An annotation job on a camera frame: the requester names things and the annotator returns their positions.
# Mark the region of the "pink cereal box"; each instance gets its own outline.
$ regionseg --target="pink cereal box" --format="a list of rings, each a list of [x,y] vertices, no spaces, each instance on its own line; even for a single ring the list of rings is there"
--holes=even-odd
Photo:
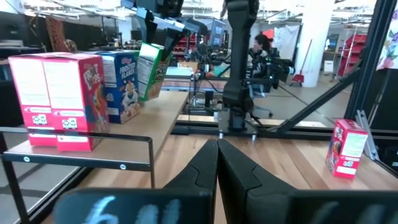
[[[64,54],[68,53],[51,52],[8,58],[26,128],[54,129],[42,60]],[[54,135],[29,134],[28,138],[32,146],[57,145]]]
[[[336,120],[326,165],[336,177],[353,179],[359,166],[368,133],[355,121]]]
[[[70,54],[43,61],[55,129],[107,133],[103,61]],[[57,136],[59,151],[92,151],[101,139]]]

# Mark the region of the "monitor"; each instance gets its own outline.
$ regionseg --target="monitor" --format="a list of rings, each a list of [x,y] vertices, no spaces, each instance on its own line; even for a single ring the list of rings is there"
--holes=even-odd
[[[219,19],[213,19],[213,25],[210,31],[209,46],[221,47],[223,43],[223,34],[225,30],[225,22]]]

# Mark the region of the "white label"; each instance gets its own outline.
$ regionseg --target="white label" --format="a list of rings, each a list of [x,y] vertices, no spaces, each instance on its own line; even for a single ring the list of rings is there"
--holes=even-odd
[[[351,174],[351,175],[355,175],[356,169],[339,166],[339,167],[337,167],[336,171],[337,171],[337,172],[340,172],[340,173],[342,173],[342,174]]]
[[[57,111],[56,113],[60,116],[85,116],[84,112],[82,111]]]
[[[50,106],[49,94],[39,60],[19,58],[10,60],[22,105]]]
[[[119,115],[119,109],[117,108],[108,108],[109,115]]]
[[[348,133],[341,155],[361,157],[367,138],[365,134]]]
[[[83,109],[77,62],[44,62],[52,108]]]
[[[148,58],[139,57],[137,64],[138,92],[139,96],[144,96],[147,90],[149,78],[154,67],[154,61]]]
[[[107,88],[117,88],[118,85],[115,83],[105,83],[105,87]]]
[[[58,136],[59,142],[88,142],[87,137],[77,137],[77,136]]]
[[[51,108],[26,108],[25,110],[30,111],[32,113],[51,113]]]
[[[351,157],[343,157],[343,159],[347,161],[354,161],[354,162],[359,162],[360,158],[351,158]]]
[[[27,127],[27,129],[41,129],[41,130],[54,130],[51,127]],[[55,138],[56,136],[53,134],[29,134],[30,137],[35,138]]]
[[[102,56],[104,62],[105,83],[116,83],[116,69],[114,67],[114,57]]]

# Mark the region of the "box label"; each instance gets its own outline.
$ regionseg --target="box label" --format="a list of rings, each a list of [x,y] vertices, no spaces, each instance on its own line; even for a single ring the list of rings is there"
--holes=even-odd
[[[40,60],[10,60],[22,105],[50,106],[43,65]]]
[[[76,62],[44,62],[51,107],[83,109],[79,68]]]
[[[348,133],[341,155],[349,157],[361,157],[367,135]]]
[[[116,79],[116,68],[114,66],[114,57],[112,56],[102,56],[104,62],[104,74],[105,74],[105,83],[115,83]]]
[[[154,60],[146,57],[139,57],[137,72],[138,72],[138,92],[140,97],[145,97],[150,76],[154,68]]]

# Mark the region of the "green cereal box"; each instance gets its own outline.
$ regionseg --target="green cereal box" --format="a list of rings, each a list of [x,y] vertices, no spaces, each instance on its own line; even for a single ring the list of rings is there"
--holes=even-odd
[[[159,96],[172,54],[163,55],[164,47],[142,43],[137,63],[138,95],[140,101]]]

